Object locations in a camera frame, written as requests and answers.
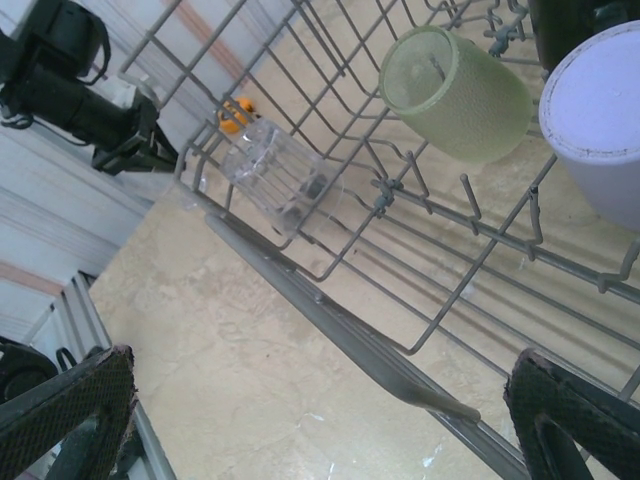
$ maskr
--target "green frosted cup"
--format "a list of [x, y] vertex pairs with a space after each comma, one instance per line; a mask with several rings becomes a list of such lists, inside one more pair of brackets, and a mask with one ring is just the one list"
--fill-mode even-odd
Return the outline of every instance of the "green frosted cup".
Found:
[[384, 102], [414, 132], [466, 162], [510, 153], [533, 113], [527, 87], [511, 70], [438, 27], [400, 37], [382, 62], [379, 85]]

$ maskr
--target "gray wire rack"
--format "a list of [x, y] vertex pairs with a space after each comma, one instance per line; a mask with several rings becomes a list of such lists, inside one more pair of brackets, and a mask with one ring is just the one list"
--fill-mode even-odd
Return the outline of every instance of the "gray wire rack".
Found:
[[[512, 289], [518, 295], [544, 304], [545, 308], [556, 312], [557, 315], [570, 317], [576, 325], [583, 326], [580, 328], [591, 329], [603, 338], [618, 342], [620, 348], [627, 349], [625, 351], [640, 353], [640, 339], [630, 334], [629, 329], [615, 328], [592, 315], [588, 306], [576, 307], [565, 301], [566, 295], [563, 292], [559, 292], [558, 295], [550, 294], [548, 289], [531, 286], [518, 279], [517, 275], [505, 273], [503, 269], [487, 261], [497, 247], [504, 247], [506, 251], [524, 256], [536, 265], [547, 265], [549, 268], [545, 272], [549, 278], [555, 278], [556, 275], [574, 277], [585, 286], [591, 284], [589, 292], [593, 295], [589, 293], [588, 296], [613, 298], [615, 301], [623, 302], [624, 308], [635, 308], [635, 305], [640, 304], [640, 290], [634, 285], [633, 278], [630, 280], [630, 276], [633, 274], [633, 263], [640, 253], [640, 239], [631, 239], [628, 242], [626, 252], [622, 252], [619, 268], [613, 271], [602, 271], [589, 266], [587, 262], [581, 261], [577, 253], [573, 257], [566, 254], [566, 251], [557, 253], [545, 244], [547, 233], [541, 222], [540, 208], [543, 198], [541, 185], [557, 163], [555, 156], [548, 157], [534, 178], [521, 182], [519, 199], [505, 215], [488, 215], [487, 212], [491, 213], [492, 207], [486, 208], [478, 200], [479, 195], [471, 184], [471, 175], [459, 175], [459, 185], [464, 192], [466, 204], [436, 198], [437, 195], [432, 194], [427, 185], [433, 177], [429, 171], [429, 163], [423, 160], [431, 158], [434, 154], [428, 142], [416, 143], [414, 139], [411, 148], [405, 148], [404, 142], [392, 140], [385, 130], [386, 126], [400, 125], [400, 122], [390, 114], [377, 93], [377, 72], [385, 51], [378, 51], [379, 48], [376, 50], [372, 38], [384, 32], [388, 37], [388, 48], [399, 34], [421, 24], [439, 24], [462, 35], [470, 31], [471, 26], [475, 26], [475, 31], [480, 32], [480, 37], [474, 38], [474, 41], [484, 42], [483, 45], [487, 46], [488, 51], [500, 57], [503, 62], [532, 69], [536, 72], [535, 77], [540, 78], [543, 72], [538, 66], [535, 49], [532, 48], [533, 35], [527, 19], [527, 8], [517, 0], [443, 0], [437, 4], [428, 0], [376, 0], [366, 2], [366, 5], [363, 2], [347, 0], [292, 0], [284, 17], [248, 62], [243, 75], [234, 79], [226, 93], [218, 98], [201, 81], [195, 73], [195, 68], [227, 29], [233, 28], [235, 15], [248, 2], [249, 0], [238, 0], [234, 4], [228, 16], [220, 21], [213, 34], [188, 63], [178, 59], [159, 39], [158, 32], [174, 14], [181, 0], [171, 2], [122, 67], [122, 71], [129, 69], [145, 48], [154, 45], [165, 54], [167, 61], [181, 72], [175, 84], [165, 92], [161, 99], [162, 105], [167, 105], [187, 81], [195, 85], [203, 98], [210, 103], [212, 115], [210, 118], [202, 119], [201, 126], [181, 152], [176, 178], [179, 178], [179, 172], [183, 170], [185, 163], [195, 159], [193, 183], [178, 184], [205, 209], [206, 222], [212, 230], [367, 375], [399, 399], [427, 409], [504, 478], [528, 477], [518, 448], [497, 433], [495, 426], [485, 423], [478, 410], [455, 400], [431, 378], [428, 371], [423, 371], [409, 359], [438, 332], [461, 351], [496, 373], [502, 381], [508, 377], [506, 368], [498, 361], [494, 361], [486, 352], [473, 346], [469, 338], [447, 328], [444, 320], [452, 310], [466, 308], [488, 322], [491, 332], [510, 335], [519, 342], [521, 348], [536, 348], [569, 371], [637, 406], [632, 399], [640, 383], [640, 367], [637, 364], [631, 369], [631, 374], [621, 387], [612, 386], [615, 382], [603, 379], [602, 375], [594, 373], [588, 366], [581, 365], [569, 355], [564, 355], [554, 347], [553, 342], [549, 343], [546, 339], [536, 337], [509, 318], [502, 318], [485, 305], [474, 302], [473, 297], [469, 297], [465, 292], [479, 275], [486, 275], [492, 281], [501, 282], [500, 285], [504, 285], [504, 288]], [[366, 9], [368, 14], [371, 14], [372, 10], [375, 12], [372, 22], [366, 27], [359, 25], [358, 9]], [[348, 42], [345, 43], [344, 38], [336, 36], [332, 30], [336, 18], [340, 19], [344, 35], [351, 38], [351, 44], [347, 45]], [[288, 37], [290, 44], [295, 47], [296, 62], [303, 63], [304, 68], [313, 71], [320, 79], [317, 88], [300, 82], [295, 72], [291, 71], [290, 65], [287, 65], [287, 61], [282, 58], [284, 54], [279, 52], [278, 42], [282, 41], [283, 35]], [[379, 40], [375, 42], [376, 47], [380, 44]], [[524, 50], [529, 53], [528, 56], [522, 55], [523, 50], [519, 48], [522, 45], [528, 46], [528, 50]], [[285, 82], [285, 86], [279, 90], [288, 90], [292, 95], [295, 94], [299, 99], [296, 105], [303, 105], [303, 108], [284, 107], [276, 98], [278, 92], [274, 92], [272, 87], [260, 78], [265, 59], [279, 71]], [[363, 75], [363, 68], [368, 68], [370, 74]], [[359, 106], [353, 106], [356, 101], [354, 96], [345, 98], [341, 93], [341, 85], [345, 82], [349, 82], [353, 91], [359, 92], [362, 99], [361, 102], [357, 100]], [[292, 135], [333, 162], [337, 173], [330, 180], [330, 185], [334, 185], [341, 175], [355, 175], [366, 180], [358, 188], [346, 188], [344, 191], [348, 201], [356, 205], [362, 213], [357, 222], [354, 223], [352, 218], [340, 218], [340, 212], [320, 212], [327, 217], [332, 227], [342, 233], [337, 246], [335, 242], [332, 244], [327, 239], [319, 238], [305, 230], [308, 216], [299, 222], [296, 242], [304, 242], [308, 248], [317, 249], [329, 259], [319, 272], [289, 255], [292, 244], [295, 243], [293, 240], [278, 241], [277, 235], [273, 232], [259, 231], [251, 219], [243, 220], [237, 215], [234, 211], [237, 195], [231, 185], [217, 201], [213, 198], [214, 195], [210, 196], [198, 190], [203, 172], [210, 167], [219, 167], [222, 153], [232, 142], [231, 138], [220, 131], [213, 112], [226, 110], [225, 102], [230, 102], [238, 108], [233, 95], [241, 88], [246, 89], [246, 85], [258, 92], [262, 102], [268, 104], [268, 108], [278, 115], [281, 126], [287, 127]], [[336, 109], [341, 112], [339, 118], [326, 113], [327, 109], [324, 107], [328, 103], [333, 105], [333, 112]], [[227, 111], [227, 114], [234, 118], [231, 112]], [[538, 142], [543, 142], [535, 129], [535, 120], [534, 118], [529, 135], [537, 138]], [[311, 124], [319, 125], [314, 128], [321, 128], [325, 132], [320, 141], [310, 133], [313, 130]], [[348, 150], [343, 148], [345, 144], [350, 145]], [[397, 166], [397, 171], [391, 173], [391, 166]], [[316, 199], [314, 206], [317, 207], [321, 200], [321, 197]], [[454, 225], [457, 231], [462, 232], [464, 242], [478, 246], [478, 250], [468, 253], [465, 251], [468, 249], [440, 238], [433, 231], [416, 226], [416, 222], [406, 221], [403, 212], [410, 206], [414, 211], [421, 212], [421, 222], [424, 222], [424, 225]], [[500, 221], [496, 223], [494, 220], [498, 217]], [[520, 226], [515, 228], [517, 218], [521, 221]], [[373, 225], [379, 232], [378, 241], [373, 241], [365, 235]], [[400, 245], [402, 241], [398, 239], [398, 232], [422, 242], [425, 249], [428, 247], [430, 251], [455, 258], [463, 265], [464, 268], [455, 278], [455, 283], [447, 285], [435, 275], [425, 273], [412, 262], [380, 246], [381, 238]], [[353, 257], [358, 248], [366, 250], [361, 256], [368, 258], [377, 268], [385, 272], [395, 272], [396, 276], [399, 275], [398, 272], [410, 276], [414, 279], [414, 285], [419, 284], [415, 287], [417, 290], [438, 292], [443, 300], [440, 301], [435, 314], [426, 314], [419, 306], [412, 304], [397, 291], [359, 267]], [[416, 248], [413, 251], [416, 255], [421, 254], [420, 251], [416, 252]], [[323, 292], [319, 284], [329, 279], [338, 268], [348, 270], [373, 288], [380, 295], [377, 298], [386, 297], [392, 300], [398, 309], [409, 312], [423, 322], [424, 326], [417, 339], [407, 345], [406, 342], [384, 333], [381, 328], [373, 326], [372, 322], [368, 321], [370, 319], [360, 318], [350, 312]], [[630, 311], [632, 317], [637, 312], [633, 309]]]

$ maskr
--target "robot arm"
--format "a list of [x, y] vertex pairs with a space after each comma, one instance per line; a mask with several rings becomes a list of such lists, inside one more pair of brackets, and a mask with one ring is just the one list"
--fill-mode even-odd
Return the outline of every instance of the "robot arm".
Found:
[[[104, 64], [82, 80], [102, 47]], [[173, 171], [177, 152], [157, 124], [152, 99], [136, 95], [120, 108], [89, 88], [106, 73], [111, 56], [102, 20], [70, 0], [36, 0], [11, 37], [0, 32], [2, 125], [25, 129], [41, 119], [95, 146], [92, 166]]]

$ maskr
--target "white cup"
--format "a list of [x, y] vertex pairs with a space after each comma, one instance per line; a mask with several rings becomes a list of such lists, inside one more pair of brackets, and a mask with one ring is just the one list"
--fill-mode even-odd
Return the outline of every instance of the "white cup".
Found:
[[640, 231], [640, 21], [605, 30], [565, 57], [539, 118], [594, 210]]

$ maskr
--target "orange object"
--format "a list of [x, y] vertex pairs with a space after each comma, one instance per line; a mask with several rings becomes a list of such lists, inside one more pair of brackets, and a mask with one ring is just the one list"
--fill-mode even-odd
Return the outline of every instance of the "orange object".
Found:
[[[224, 107], [233, 114], [239, 123], [246, 125], [249, 123], [251, 115], [256, 111], [253, 102], [247, 97], [238, 97], [235, 100], [242, 110], [235, 108], [229, 101], [224, 102]], [[220, 121], [220, 129], [223, 132], [238, 133], [240, 131], [240, 126], [234, 122], [230, 118], [229, 113], [223, 109], [218, 111], [218, 120]]]

